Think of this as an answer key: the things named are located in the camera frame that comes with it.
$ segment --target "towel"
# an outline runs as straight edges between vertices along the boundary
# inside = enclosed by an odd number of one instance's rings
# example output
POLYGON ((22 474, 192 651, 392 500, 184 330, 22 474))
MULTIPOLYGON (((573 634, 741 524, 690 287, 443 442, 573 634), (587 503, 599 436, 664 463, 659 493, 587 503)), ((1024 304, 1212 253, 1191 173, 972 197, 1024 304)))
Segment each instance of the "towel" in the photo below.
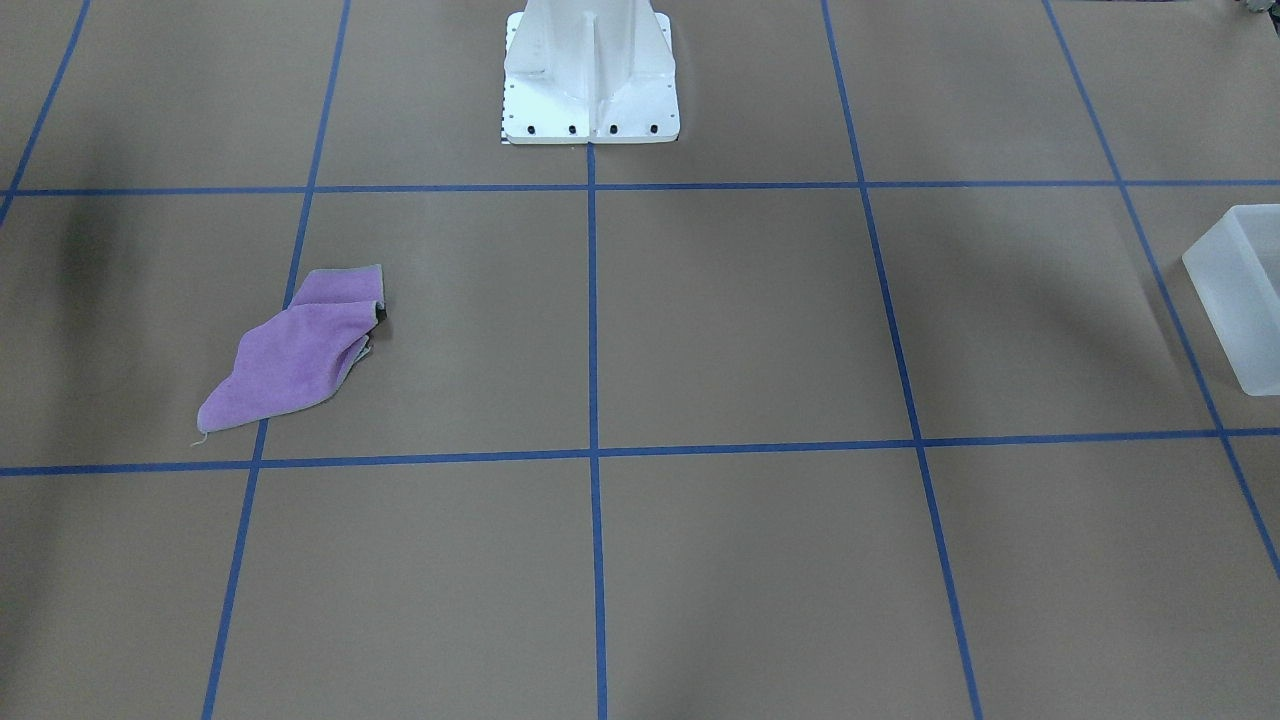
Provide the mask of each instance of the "towel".
POLYGON ((329 400, 369 354, 384 307, 381 265, 311 270, 285 310, 241 338, 232 374, 200 406, 196 428, 225 430, 329 400))

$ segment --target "grid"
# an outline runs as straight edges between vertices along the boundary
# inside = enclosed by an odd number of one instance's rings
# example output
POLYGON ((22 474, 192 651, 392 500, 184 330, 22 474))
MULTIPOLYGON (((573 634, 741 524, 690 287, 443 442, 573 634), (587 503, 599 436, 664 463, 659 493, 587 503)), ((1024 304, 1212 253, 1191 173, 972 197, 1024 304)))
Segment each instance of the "grid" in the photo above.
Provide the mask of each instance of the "grid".
POLYGON ((383 455, 383 456, 337 456, 337 457, 292 457, 292 459, 264 459, 264 447, 270 429, 270 421, 259 423, 253 452, 246 460, 227 461, 197 461, 197 462, 146 462, 146 464, 111 464, 111 465, 58 465, 58 466, 10 466, 0 468, 0 477, 37 477, 37 475, 74 475, 74 474, 122 474, 122 473, 163 473, 163 471, 209 471, 209 470, 242 470, 247 471, 243 505, 241 510, 239 525, 236 534, 234 551, 228 575, 223 611, 218 628, 218 637, 214 656, 210 664, 209 684, 206 689, 204 717, 214 716, 218 683, 221 670, 227 637, 236 602, 236 592, 239 578, 241 564, 246 551, 250 520, 253 510, 253 498, 257 488, 259 474, 262 469, 288 469, 288 468, 342 468, 342 466, 370 466, 370 465, 430 465, 430 464, 458 464, 458 462, 515 462, 579 459, 590 464, 590 500, 591 500, 591 530, 593 530, 593 556, 595 578, 595 659, 596 659, 596 707, 598 716, 603 720, 608 716, 608 673, 605 655, 605 566, 603 548, 602 527, 602 497, 600 497, 600 460, 609 457, 635 457, 635 456, 673 456, 673 455, 731 455, 731 454, 774 454, 774 452, 827 452, 827 451, 858 451, 858 450, 914 450, 919 466, 920 480, 928 503, 929 518, 937 546, 938 564, 946 585, 947 601, 956 635, 957 651, 964 669, 969 701, 973 716, 983 716, 982 700, 979 693, 979 679, 975 678, 970 661, 968 641, 964 629, 963 603, 957 596, 955 582, 951 574, 951 562, 947 552, 946 533, 942 518, 938 511, 933 491, 933 482, 929 471, 929 448, 964 447, 964 446, 1001 446, 1001 445, 1051 445, 1051 443, 1084 443, 1084 442, 1128 442, 1128 441, 1180 441, 1180 439, 1217 439, 1221 445, 1231 470, 1235 475, 1239 491, 1252 515, 1272 569, 1280 578, 1280 557, 1277 557, 1275 543, 1254 502, 1244 470, 1236 459, 1233 447, 1233 438, 1280 436, 1280 427, 1226 427, 1215 405, 1212 393, 1206 382, 1204 374, 1196 357, 1188 333, 1179 318, 1178 310, 1166 287, 1165 278, 1156 261, 1152 247, 1147 240, 1147 233, 1130 197, 1130 187, 1248 187, 1263 186, 1277 187, 1280 178, 1268 179, 1126 179, 1112 154, 1111 145, 1102 127, 1088 88, 1071 55, 1071 49, 1059 24, 1051 0, 1042 0, 1046 17, 1052 26, 1053 33, 1062 51, 1062 58, 1070 69, 1080 101, 1088 113, 1097 141, 1110 165, 1111 177, 1100 179, 1064 179, 1064 181, 874 181, 865 177, 863 169, 861 152, 859 150, 858 132, 855 126, 856 101, 849 97, 844 73, 840 63, 840 50, 836 33, 832 27, 828 0, 820 0, 822 14, 826 24, 826 36, 829 45, 831 61, 835 70, 836 87, 840 105, 844 111, 844 120, 849 136, 849 150, 852 156, 856 179, 837 182, 721 182, 721 183, 602 183, 596 181, 595 149, 586 147, 586 182, 585 183, 559 183, 559 184, 319 184, 316 182, 320 160, 324 151, 325 131, 329 120, 329 111, 333 102, 334 90, 339 79, 342 65, 343 41, 347 31, 347 22, 351 13, 351 0, 344 0, 338 23, 337 37, 333 45, 332 64, 329 69, 328 86, 324 104, 315 132, 311 165, 306 184, 301 186, 247 186, 247 187, 88 187, 88 188, 22 188, 23 176, 31 160, 32 152, 40 138, 41 128, 49 115, 50 108, 58 95, 58 88, 63 81, 68 65, 70 64, 86 18, 90 13, 92 0, 83 0, 79 14, 70 31, 65 51, 54 76, 52 83, 45 101, 36 118, 35 126, 27 140, 20 160, 13 174, 8 188, 4 191, 3 204, 0 204, 0 227, 17 197, 52 197, 52 196, 156 196, 156 195, 294 195, 301 196, 302 209, 298 218, 297 234, 293 254, 289 264, 288 278, 285 281, 284 301, 282 306, 288 306, 289 299, 296 286, 300 261, 306 242, 307 224, 312 201, 316 195, 330 193, 424 193, 424 192, 582 192, 586 196, 586 225, 588 225, 588 287, 589 287, 589 443, 588 447, 536 450, 517 452, 461 452, 461 454, 424 454, 424 455, 383 455), (1165 310, 1172 322, 1178 340, 1190 364, 1201 391, 1204 407, 1212 420, 1211 428, 1193 430, 1153 430, 1129 433, 1071 433, 1071 434, 1034 434, 1034 436, 991 436, 991 437, 927 437, 920 429, 916 414, 915 398, 911 389, 909 372, 909 359, 902 347, 899 324, 895 316, 893 296, 890 287, 884 260, 881 252, 879 238, 876 225, 876 214, 870 199, 872 190, 895 188, 945 188, 945 187, 1021 187, 1021 188, 1062 188, 1062 187, 1108 187, 1115 188, 1123 201, 1143 255, 1156 282, 1158 295, 1165 305, 1165 310), (842 188, 856 190, 860 196, 867 229, 870 238, 876 273, 879 282, 883 311, 888 323, 892 340, 895 360, 897 365, 899 380, 901 383, 902 402, 905 405, 910 433, 909 438, 891 439, 851 439, 845 442, 785 442, 785 443, 744 443, 744 445, 677 445, 677 446, 645 446, 645 447, 607 447, 600 443, 599 433, 599 393, 598 393, 598 273, 596 273, 596 197, 600 192, 659 192, 659 191, 721 191, 721 190, 814 190, 814 188, 842 188))

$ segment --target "purple cloth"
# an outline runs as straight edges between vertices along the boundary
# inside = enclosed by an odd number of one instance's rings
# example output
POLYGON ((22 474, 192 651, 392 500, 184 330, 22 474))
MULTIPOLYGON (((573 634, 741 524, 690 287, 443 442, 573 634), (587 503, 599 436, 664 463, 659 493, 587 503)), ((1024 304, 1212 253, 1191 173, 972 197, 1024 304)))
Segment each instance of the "purple cloth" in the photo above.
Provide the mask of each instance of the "purple cloth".
POLYGON ((311 270, 287 310, 244 333, 230 377, 200 406, 196 427, 225 430, 333 397, 369 354, 384 306, 381 265, 311 270))

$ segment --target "grid square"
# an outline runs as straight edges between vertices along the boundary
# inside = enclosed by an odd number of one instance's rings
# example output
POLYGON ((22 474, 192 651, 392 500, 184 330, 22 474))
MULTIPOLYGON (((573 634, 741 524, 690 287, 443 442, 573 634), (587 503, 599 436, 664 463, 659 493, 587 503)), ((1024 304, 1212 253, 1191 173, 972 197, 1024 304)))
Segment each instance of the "grid square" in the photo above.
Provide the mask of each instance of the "grid square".
POLYGON ((603 445, 910 437, 856 191, 598 204, 603 445))
MULTIPOLYGON (((1129 193, 1222 423, 1233 428, 1280 425, 1280 397, 1252 397, 1240 389, 1183 265, 1183 252, 1233 205, 1280 202, 1280 187, 1132 187, 1129 193)), ((1155 279, 1148 282, 1147 296, 1164 302, 1155 279)), ((1176 337, 1171 325, 1166 336, 1176 337)))
POLYGON ((244 473, 0 483, 0 715, 198 717, 244 473))
POLYGON ((584 461, 264 471, 218 717, 591 717, 584 461))
POLYGON ((19 197, 0 229, 3 464, 250 457, 252 425, 188 445, 239 337, 280 307, 298 202, 19 197))
POLYGON ((584 193, 317 196, 298 279, 374 263, 374 351, 332 401, 273 420, 268 456, 586 447, 584 193))
POLYGON ((602 146, 600 182, 855 179, 818 3, 653 6, 671 17, 680 141, 602 146))
POLYGON ((969 714, 911 451, 602 466, 609 716, 969 714))
POLYGON ((1276 577, 1217 441, 929 460, 987 717, 1280 715, 1276 577))
POLYGON ((831 5, 868 179, 1111 177, 1039 3, 831 5))
POLYGON ((23 187, 306 183, 340 8, 93 4, 23 187))
POLYGON ((1280 438, 1233 438, 1231 447, 1249 482, 1272 544, 1280 542, 1280 438))
POLYGON ((1125 178, 1276 177, 1280 51, 1265 17, 1233 0, 1053 12, 1125 178))
POLYGON ((925 436, 1212 425, 1119 192, 872 197, 925 436))
POLYGON ((325 184, 581 183, 581 146, 502 143, 512 0, 353 3, 325 184))
POLYGON ((70 40, 79 0, 0 4, 0 187, 18 170, 27 138, 70 40))

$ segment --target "plastic bin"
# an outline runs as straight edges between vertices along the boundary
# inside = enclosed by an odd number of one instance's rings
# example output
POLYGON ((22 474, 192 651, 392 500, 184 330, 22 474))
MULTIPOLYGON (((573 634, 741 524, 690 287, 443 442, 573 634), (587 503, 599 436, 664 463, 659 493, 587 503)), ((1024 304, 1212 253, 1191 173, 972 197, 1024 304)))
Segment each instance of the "plastic bin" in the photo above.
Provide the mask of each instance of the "plastic bin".
POLYGON ((1244 392, 1280 395, 1280 205, 1236 205, 1183 254, 1244 392))

